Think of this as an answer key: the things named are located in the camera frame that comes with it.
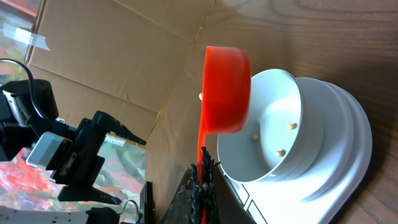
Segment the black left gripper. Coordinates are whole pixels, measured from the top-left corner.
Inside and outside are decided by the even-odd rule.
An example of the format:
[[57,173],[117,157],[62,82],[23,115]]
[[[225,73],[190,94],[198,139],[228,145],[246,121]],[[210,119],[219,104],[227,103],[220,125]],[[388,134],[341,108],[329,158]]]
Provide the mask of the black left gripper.
[[97,111],[93,119],[85,118],[77,129],[69,129],[62,136],[72,141],[72,147],[55,157],[51,179],[65,184],[57,197],[60,202],[101,202],[120,205],[122,200],[94,187],[94,181],[104,163],[98,151],[106,133],[145,146],[146,141],[133,134],[116,118]]

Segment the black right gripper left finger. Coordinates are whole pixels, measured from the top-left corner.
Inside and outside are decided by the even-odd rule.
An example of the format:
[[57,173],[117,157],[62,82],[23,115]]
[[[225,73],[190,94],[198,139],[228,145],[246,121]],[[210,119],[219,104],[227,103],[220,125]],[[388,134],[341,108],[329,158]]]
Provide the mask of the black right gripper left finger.
[[196,181],[197,167],[191,164],[186,169],[175,195],[164,216],[163,224],[197,224],[201,223],[202,211],[199,201],[198,183]]

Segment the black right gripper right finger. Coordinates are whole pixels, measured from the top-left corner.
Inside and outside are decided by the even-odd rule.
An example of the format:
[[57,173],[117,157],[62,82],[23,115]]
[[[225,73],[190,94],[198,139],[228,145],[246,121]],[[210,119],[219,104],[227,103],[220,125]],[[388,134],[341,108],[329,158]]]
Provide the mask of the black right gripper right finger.
[[218,167],[220,162],[210,156],[206,147],[201,147],[203,168],[203,206],[205,223],[220,224],[255,224],[254,219],[243,209],[234,195],[229,182]]

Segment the red measuring scoop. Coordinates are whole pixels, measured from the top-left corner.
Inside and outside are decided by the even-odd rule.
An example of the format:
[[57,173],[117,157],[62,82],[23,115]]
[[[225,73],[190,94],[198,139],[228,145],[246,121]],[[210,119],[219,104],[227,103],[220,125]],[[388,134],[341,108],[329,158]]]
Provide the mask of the red measuring scoop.
[[251,69],[247,55],[234,47],[206,48],[201,118],[197,145],[197,177],[201,223],[205,223],[201,147],[209,134],[230,134],[242,130],[249,110]]

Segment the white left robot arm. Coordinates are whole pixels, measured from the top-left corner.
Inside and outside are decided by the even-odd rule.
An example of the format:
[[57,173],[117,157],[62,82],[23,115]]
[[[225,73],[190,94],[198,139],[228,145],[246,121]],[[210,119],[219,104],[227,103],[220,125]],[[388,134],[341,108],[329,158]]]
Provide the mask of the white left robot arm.
[[145,145],[111,115],[97,111],[77,128],[57,121],[52,86],[46,80],[11,81],[1,87],[1,161],[11,161],[31,147],[27,165],[49,170],[50,180],[63,187],[61,202],[101,202],[120,199],[93,187],[105,159],[98,151],[108,133]]

